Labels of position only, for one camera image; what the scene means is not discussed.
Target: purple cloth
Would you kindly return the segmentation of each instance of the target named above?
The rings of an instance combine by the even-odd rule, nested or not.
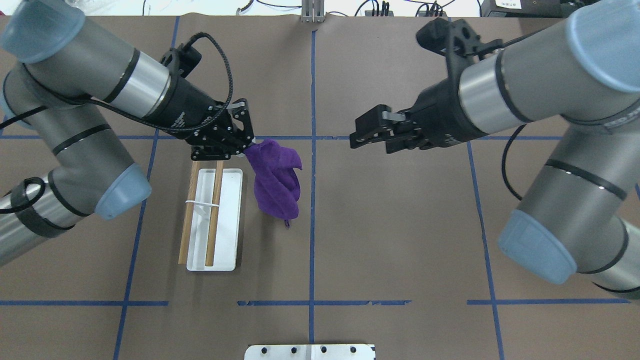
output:
[[[266,139],[244,154],[255,171],[253,192],[260,210],[285,221],[297,218],[300,182],[293,169],[302,170],[298,153]]]

